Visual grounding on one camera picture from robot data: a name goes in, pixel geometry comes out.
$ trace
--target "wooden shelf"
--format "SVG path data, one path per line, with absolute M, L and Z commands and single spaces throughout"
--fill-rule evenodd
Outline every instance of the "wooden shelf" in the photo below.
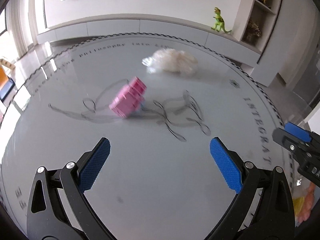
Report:
M 254 0 L 254 4 L 257 5 L 260 9 L 264 10 L 265 12 L 275 14 L 268 6 L 260 2 L 259 0 Z

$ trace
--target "plastic bag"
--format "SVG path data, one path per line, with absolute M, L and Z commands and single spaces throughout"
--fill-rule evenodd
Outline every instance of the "plastic bag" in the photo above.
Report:
M 297 180 L 297 186 L 294 187 L 292 194 L 296 227 L 310 217 L 315 202 L 315 189 L 316 185 L 305 177 L 300 176 Z
M 160 49 L 151 57 L 144 58 L 142 63 L 147 66 L 148 73 L 169 71 L 192 76 L 197 70 L 198 60 L 182 50 Z

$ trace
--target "white fluffy object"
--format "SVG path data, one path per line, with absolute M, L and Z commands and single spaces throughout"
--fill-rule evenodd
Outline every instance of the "white fluffy object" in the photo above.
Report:
M 144 58 L 142 63 L 147 66 L 148 73 L 169 71 L 191 76 L 197 70 L 198 60 L 182 50 L 160 49 L 151 57 Z

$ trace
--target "green dinosaur toy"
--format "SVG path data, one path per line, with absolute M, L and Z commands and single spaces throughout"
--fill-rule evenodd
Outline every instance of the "green dinosaur toy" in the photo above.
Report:
M 211 27 L 212 29 L 216 30 L 217 32 L 219 32 L 221 29 L 225 32 L 225 33 L 229 33 L 230 31 L 226 31 L 226 29 L 224 28 L 224 20 L 221 17 L 221 11 L 218 7 L 214 8 L 214 13 L 216 14 L 216 16 L 214 17 L 216 19 L 216 23 L 214 24 L 213 27 Z

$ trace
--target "metal screw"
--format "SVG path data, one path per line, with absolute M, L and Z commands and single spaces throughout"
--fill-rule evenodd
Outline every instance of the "metal screw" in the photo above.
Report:
M 246 162 L 245 163 L 245 166 L 248 168 L 248 169 L 252 169 L 253 168 L 253 164 L 251 162 Z
M 39 167 L 37 171 L 38 171 L 38 173 L 43 172 L 44 171 L 44 167 Z
M 278 166 L 278 167 L 276 167 L 276 171 L 279 172 L 279 173 L 282 173 L 282 172 L 283 172 L 283 169 Z
M 313 167 L 313 168 L 312 168 L 312 170 L 311 170 L 312 174 L 316 174 L 316 173 L 317 173 L 317 171 L 318 171 L 318 170 L 317 170 L 317 168 L 316 168 L 316 167 Z
M 69 162 L 66 165 L 67 169 L 72 169 L 74 166 L 75 166 L 75 163 L 73 163 L 73 162 Z

